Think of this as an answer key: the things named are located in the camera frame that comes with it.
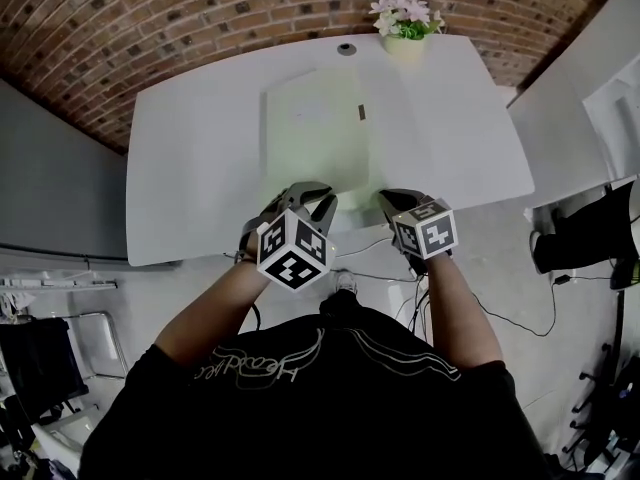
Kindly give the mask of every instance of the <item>black t-shirt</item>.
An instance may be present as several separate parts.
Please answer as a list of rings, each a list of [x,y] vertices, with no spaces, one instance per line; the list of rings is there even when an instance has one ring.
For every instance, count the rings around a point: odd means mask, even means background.
[[[185,371],[152,346],[80,479],[548,478],[504,363],[459,371],[360,308],[241,334]]]

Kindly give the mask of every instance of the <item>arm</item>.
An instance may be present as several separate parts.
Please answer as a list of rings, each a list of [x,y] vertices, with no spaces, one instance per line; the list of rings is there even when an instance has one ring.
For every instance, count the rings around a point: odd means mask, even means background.
[[[427,269],[434,348],[460,369],[502,361],[498,339],[451,258],[429,258]]]
[[[221,341],[238,334],[251,305],[268,284],[255,264],[236,263],[167,324],[156,346],[176,363],[193,366]]]

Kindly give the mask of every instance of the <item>black cable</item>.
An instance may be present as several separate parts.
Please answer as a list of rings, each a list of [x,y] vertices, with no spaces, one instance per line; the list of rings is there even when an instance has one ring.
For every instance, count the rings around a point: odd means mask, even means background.
[[[431,299],[429,299],[427,301],[427,303],[424,305],[424,309],[423,309],[423,317],[422,317],[422,322],[423,322],[423,330],[424,330],[424,341],[427,341],[427,326],[426,326],[426,322],[427,322],[427,307],[429,306],[429,304],[431,304]]]
[[[502,316],[502,315],[498,315],[497,313],[492,313],[491,311],[489,311],[487,308],[485,308],[482,305],[482,302],[480,302],[480,299],[478,298],[478,296],[473,293],[473,296],[476,298],[476,300],[478,301],[478,304],[480,304],[480,307],[484,310],[484,312],[487,315],[491,315],[491,316],[495,316],[496,318],[500,318],[501,320],[504,320],[506,322],[509,322],[512,325],[515,325],[516,327],[520,327],[521,329],[524,329],[525,331],[530,332],[531,334],[533,334],[534,336],[537,336],[538,338],[544,338],[546,336],[549,335],[549,333],[552,331],[553,327],[556,325],[556,297],[555,294],[553,292],[553,288],[556,285],[556,283],[552,283],[551,284],[551,300],[553,301],[553,322],[551,323],[551,327],[549,327],[549,330],[545,333],[538,333],[536,331],[534,331],[533,329],[529,329],[528,327],[525,327],[522,324],[519,324],[518,322],[514,322],[513,320],[508,319],[506,316]]]
[[[480,307],[484,310],[485,313],[487,313],[488,315],[491,316],[495,316],[496,318],[500,318],[501,320],[504,320],[506,322],[509,322],[512,325],[515,325],[516,327],[520,327],[522,329],[524,329],[525,331],[529,331],[531,334],[533,334],[534,336],[537,336],[539,338],[545,338],[547,336],[549,336],[549,333],[553,330],[554,326],[556,325],[556,316],[557,316],[557,309],[556,309],[556,294],[553,291],[553,289],[556,286],[559,285],[563,285],[568,283],[569,281],[571,281],[572,279],[587,279],[587,280],[596,280],[596,279],[605,279],[607,281],[610,281],[611,278],[609,277],[582,277],[582,276],[568,276],[568,275],[562,275],[559,276],[558,278],[556,278],[553,283],[551,283],[551,301],[553,303],[553,322],[551,323],[551,327],[549,327],[549,330],[545,333],[538,333],[532,329],[529,329],[528,327],[525,327],[522,324],[519,324],[518,322],[514,322],[513,320],[508,319],[506,316],[502,316],[502,315],[498,315],[496,313],[492,313],[491,311],[489,311],[487,308],[485,308],[482,305],[482,302],[480,302],[480,299],[478,298],[478,296],[473,293],[473,296],[476,298],[476,300],[478,301],[478,304],[480,304]]]
[[[338,258],[347,258],[349,256],[355,256],[357,254],[363,253],[365,251],[368,251],[369,249],[374,248],[376,245],[381,244],[382,242],[390,242],[391,240],[393,240],[393,237],[381,238],[380,240],[378,240],[376,242],[373,242],[372,244],[368,245],[364,249],[360,249],[359,251],[353,251],[353,252],[346,252],[344,254],[338,254],[336,256],[336,259],[338,259]]]
[[[424,274],[421,275],[420,277],[418,277],[418,280],[416,282],[416,295],[413,299],[413,303],[414,303],[413,316],[411,317],[411,320],[409,320],[409,325],[407,326],[407,329],[409,329],[413,334],[416,333],[416,320],[418,319],[418,291],[420,290],[420,283],[422,282],[424,277],[425,277]]]
[[[422,301],[424,301],[424,299],[426,299],[428,297],[428,295],[429,295],[429,289],[427,289],[427,291],[424,292],[424,294],[420,298],[420,301],[417,302],[417,304],[416,304],[416,310],[413,313],[413,318],[412,318],[412,321],[413,321],[413,331],[412,332],[413,332],[413,334],[415,334],[416,323],[417,323],[417,320],[418,320],[418,313],[420,313],[420,315],[422,316],[422,311],[421,311],[420,306],[422,306]]]
[[[255,304],[251,304],[251,309],[253,309],[253,312],[256,315],[256,331],[259,331],[260,324],[262,323],[262,318],[260,317],[260,310],[258,309],[258,306],[256,306]]]
[[[235,260],[237,263],[238,258],[236,256],[232,256],[231,254],[229,254],[228,252],[223,252],[222,255],[225,258],[229,258],[231,260]],[[331,272],[339,272],[341,269],[335,269],[332,268]],[[374,276],[372,274],[361,274],[360,272],[351,272],[354,276],[359,276],[359,277],[368,277],[370,279],[380,279],[381,281],[395,281],[396,283],[415,283],[416,280],[415,279],[399,279],[396,277],[383,277],[383,276]]]
[[[573,469],[576,470],[576,473],[578,473],[578,463],[576,462],[576,449],[573,449],[573,452],[571,453],[571,460],[573,460]]]
[[[411,297],[404,300],[404,302],[402,303],[402,306],[400,306],[400,309],[398,309],[398,312],[396,313],[394,320],[398,320],[398,316],[400,316],[400,311],[402,311],[402,308],[404,307],[404,305],[410,300],[411,300]]]

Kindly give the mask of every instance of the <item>flower vase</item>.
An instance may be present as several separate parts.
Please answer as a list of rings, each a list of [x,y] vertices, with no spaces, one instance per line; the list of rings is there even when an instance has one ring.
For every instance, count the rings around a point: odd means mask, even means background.
[[[403,37],[384,36],[382,46],[391,55],[403,62],[416,62],[424,54],[427,37],[422,39],[405,39]]]

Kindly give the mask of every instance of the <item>light green paper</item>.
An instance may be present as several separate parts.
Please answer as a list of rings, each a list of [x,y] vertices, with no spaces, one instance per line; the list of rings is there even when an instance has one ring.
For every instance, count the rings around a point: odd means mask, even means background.
[[[269,90],[262,199],[298,181],[321,181],[338,194],[339,210],[368,207],[373,180],[361,104],[353,70],[313,71]]]

